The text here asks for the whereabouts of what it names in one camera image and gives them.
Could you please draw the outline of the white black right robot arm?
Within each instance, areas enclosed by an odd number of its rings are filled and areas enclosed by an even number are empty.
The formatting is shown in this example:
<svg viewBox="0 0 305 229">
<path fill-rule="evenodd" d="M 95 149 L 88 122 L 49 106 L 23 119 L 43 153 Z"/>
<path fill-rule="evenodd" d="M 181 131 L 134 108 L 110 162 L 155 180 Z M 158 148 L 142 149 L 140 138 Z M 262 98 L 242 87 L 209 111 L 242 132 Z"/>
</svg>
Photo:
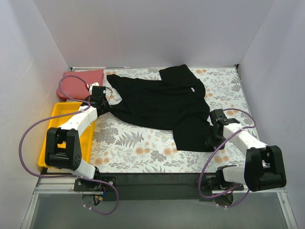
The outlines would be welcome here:
<svg viewBox="0 0 305 229">
<path fill-rule="evenodd" d="M 243 167 L 223 166 L 215 173 L 216 185 L 228 189 L 232 184 L 246 185 L 252 192 L 286 186 L 282 151 L 269 146 L 242 128 L 235 118 L 226 117 L 222 109 L 210 112 L 213 130 L 223 140 L 229 140 L 245 156 Z"/>
</svg>

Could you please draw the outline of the black t shirt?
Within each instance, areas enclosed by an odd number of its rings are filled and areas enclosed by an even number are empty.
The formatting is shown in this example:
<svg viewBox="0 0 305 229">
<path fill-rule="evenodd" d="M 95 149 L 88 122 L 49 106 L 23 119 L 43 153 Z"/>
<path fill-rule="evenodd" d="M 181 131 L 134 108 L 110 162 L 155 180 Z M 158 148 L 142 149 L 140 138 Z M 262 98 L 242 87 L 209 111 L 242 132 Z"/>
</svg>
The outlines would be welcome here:
<svg viewBox="0 0 305 229">
<path fill-rule="evenodd" d="M 177 150 L 214 151 L 205 146 L 210 107 L 204 84 L 185 64 L 159 74 L 160 80 L 108 75 L 108 83 L 122 99 L 110 112 L 132 125 L 172 131 Z"/>
</svg>

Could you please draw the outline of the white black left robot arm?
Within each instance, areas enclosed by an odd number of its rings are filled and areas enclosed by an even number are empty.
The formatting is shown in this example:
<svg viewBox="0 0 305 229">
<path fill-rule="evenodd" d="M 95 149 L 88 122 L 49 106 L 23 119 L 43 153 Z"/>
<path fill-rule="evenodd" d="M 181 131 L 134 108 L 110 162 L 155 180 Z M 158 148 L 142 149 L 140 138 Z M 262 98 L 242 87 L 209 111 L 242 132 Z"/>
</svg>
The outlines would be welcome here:
<svg viewBox="0 0 305 229">
<path fill-rule="evenodd" d="M 96 191 L 101 187 L 101 178 L 96 168 L 82 159 L 80 137 L 92 122 L 106 113 L 110 106 L 106 99 L 106 87 L 92 85 L 88 101 L 64 124 L 51 127 L 46 134 L 45 164 L 69 170 L 77 177 L 86 178 L 85 185 Z"/>
</svg>

